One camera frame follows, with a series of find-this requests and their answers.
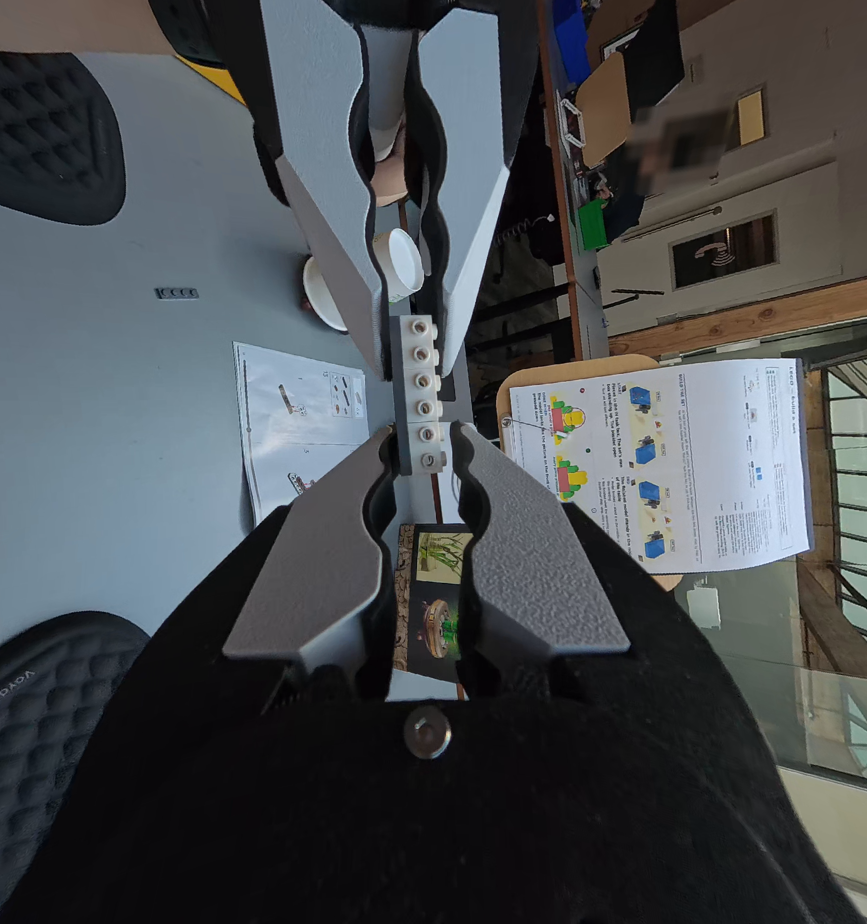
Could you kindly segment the green box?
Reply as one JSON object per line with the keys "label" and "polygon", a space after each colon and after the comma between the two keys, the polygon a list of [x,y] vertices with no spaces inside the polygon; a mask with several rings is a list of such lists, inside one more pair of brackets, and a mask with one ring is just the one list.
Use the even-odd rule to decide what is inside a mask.
{"label": "green box", "polygon": [[578,208],[578,234],[584,251],[603,249],[609,244],[604,223],[606,202],[604,199],[593,199]]}

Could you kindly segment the black lego set box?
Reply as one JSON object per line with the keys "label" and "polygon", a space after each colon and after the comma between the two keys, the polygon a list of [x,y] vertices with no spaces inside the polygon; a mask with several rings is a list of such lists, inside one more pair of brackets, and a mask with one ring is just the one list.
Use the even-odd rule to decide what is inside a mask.
{"label": "black lego set box", "polygon": [[396,669],[459,683],[459,592],[464,524],[403,524],[395,565]]}

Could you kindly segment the yellow plastic bin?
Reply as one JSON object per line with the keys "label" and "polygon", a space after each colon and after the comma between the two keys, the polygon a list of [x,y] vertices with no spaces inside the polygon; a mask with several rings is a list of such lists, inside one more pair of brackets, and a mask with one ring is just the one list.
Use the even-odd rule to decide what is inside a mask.
{"label": "yellow plastic bin", "polygon": [[222,92],[240,104],[244,106],[247,105],[235,81],[232,79],[227,70],[223,68],[197,64],[182,56],[178,56],[178,59],[199,76],[203,77],[205,80],[219,88]]}

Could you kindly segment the printed instruction sheet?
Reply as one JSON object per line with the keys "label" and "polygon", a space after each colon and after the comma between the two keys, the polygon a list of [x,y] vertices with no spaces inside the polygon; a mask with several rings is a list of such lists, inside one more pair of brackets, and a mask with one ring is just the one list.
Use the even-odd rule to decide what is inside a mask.
{"label": "printed instruction sheet", "polygon": [[810,552],[800,359],[728,359],[514,385],[506,452],[653,575]]}

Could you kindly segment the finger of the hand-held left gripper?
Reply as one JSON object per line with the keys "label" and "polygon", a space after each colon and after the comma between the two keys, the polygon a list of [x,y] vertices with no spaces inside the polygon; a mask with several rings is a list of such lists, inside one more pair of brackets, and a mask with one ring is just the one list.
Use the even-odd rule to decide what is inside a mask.
{"label": "finger of the hand-held left gripper", "polygon": [[418,306],[438,350],[459,350],[509,178],[502,126],[498,18],[453,8],[408,54],[408,141],[421,164]]}
{"label": "finger of the hand-held left gripper", "polygon": [[390,381],[387,287],[372,249],[368,55],[358,26],[322,1],[262,2],[281,153],[278,177],[347,330]]}

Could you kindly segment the glass panel with phone symbol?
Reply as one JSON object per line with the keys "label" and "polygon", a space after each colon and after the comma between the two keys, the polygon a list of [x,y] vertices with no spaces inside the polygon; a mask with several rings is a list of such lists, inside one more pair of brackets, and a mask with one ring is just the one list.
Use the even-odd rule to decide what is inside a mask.
{"label": "glass panel with phone symbol", "polygon": [[675,290],[772,266],[778,260],[775,212],[716,228],[670,246]]}

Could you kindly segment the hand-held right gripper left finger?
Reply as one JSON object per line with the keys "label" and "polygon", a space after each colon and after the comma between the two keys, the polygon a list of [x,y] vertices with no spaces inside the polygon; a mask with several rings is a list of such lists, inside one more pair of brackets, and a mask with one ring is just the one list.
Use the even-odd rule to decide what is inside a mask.
{"label": "hand-held right gripper left finger", "polygon": [[384,426],[289,505],[223,644],[233,661],[291,664],[302,679],[335,667],[362,699],[393,673],[396,438]]}

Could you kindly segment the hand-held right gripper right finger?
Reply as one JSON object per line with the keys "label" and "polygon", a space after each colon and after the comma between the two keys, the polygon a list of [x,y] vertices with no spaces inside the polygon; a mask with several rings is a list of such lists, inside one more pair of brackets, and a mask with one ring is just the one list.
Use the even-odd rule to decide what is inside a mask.
{"label": "hand-held right gripper right finger", "polygon": [[459,514],[472,533],[459,596],[459,679],[496,695],[562,659],[620,655],[624,628],[563,504],[469,424],[450,427]]}

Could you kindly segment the brown wooden panel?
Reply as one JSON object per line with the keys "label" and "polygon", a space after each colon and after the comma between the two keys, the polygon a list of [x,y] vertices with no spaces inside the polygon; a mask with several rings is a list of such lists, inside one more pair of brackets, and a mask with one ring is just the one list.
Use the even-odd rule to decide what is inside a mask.
{"label": "brown wooden panel", "polygon": [[597,167],[625,143],[632,124],[622,52],[611,53],[579,86],[575,104],[584,126],[583,164]]}

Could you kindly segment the person's left forearm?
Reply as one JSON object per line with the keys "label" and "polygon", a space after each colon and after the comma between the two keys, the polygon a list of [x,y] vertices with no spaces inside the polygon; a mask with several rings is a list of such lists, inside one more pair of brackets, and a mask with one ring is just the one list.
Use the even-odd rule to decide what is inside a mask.
{"label": "person's left forearm", "polygon": [[1,52],[179,53],[147,1],[0,1]]}

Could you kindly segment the wooden beam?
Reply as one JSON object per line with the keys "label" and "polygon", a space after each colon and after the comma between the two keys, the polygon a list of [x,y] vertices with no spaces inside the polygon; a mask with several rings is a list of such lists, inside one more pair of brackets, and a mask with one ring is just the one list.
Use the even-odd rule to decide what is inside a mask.
{"label": "wooden beam", "polygon": [[609,346],[614,357],[660,359],[864,319],[867,277],[618,334]]}

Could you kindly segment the white and grey lego assembly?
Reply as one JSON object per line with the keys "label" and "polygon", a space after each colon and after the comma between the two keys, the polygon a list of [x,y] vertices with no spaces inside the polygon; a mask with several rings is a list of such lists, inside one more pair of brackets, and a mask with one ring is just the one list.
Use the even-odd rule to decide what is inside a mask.
{"label": "white and grey lego assembly", "polygon": [[446,463],[436,334],[427,315],[389,320],[398,471],[403,477],[437,474]]}

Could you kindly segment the black quilted wrist rest pad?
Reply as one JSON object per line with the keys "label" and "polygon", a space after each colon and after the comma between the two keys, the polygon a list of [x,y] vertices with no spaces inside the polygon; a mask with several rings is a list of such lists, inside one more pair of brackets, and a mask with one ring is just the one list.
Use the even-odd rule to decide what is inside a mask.
{"label": "black quilted wrist rest pad", "polygon": [[104,225],[126,198],[113,106],[70,52],[0,51],[0,206],[67,225]]}
{"label": "black quilted wrist rest pad", "polygon": [[81,611],[0,645],[0,906],[47,837],[109,699],[149,641]]}

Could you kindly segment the person's left hand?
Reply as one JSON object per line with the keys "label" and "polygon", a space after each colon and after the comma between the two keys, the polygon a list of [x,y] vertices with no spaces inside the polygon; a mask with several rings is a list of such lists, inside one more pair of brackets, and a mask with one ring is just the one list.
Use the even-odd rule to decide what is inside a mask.
{"label": "person's left hand", "polygon": [[379,209],[398,202],[408,194],[405,175],[406,125],[398,127],[388,154],[375,165],[371,187]]}

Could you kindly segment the blue plastic bin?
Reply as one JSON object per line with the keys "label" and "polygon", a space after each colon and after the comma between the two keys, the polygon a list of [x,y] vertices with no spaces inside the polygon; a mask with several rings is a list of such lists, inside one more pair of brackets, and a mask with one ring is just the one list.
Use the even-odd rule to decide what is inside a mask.
{"label": "blue plastic bin", "polygon": [[568,81],[580,85],[591,73],[587,43],[588,29],[581,1],[552,2],[555,40]]}

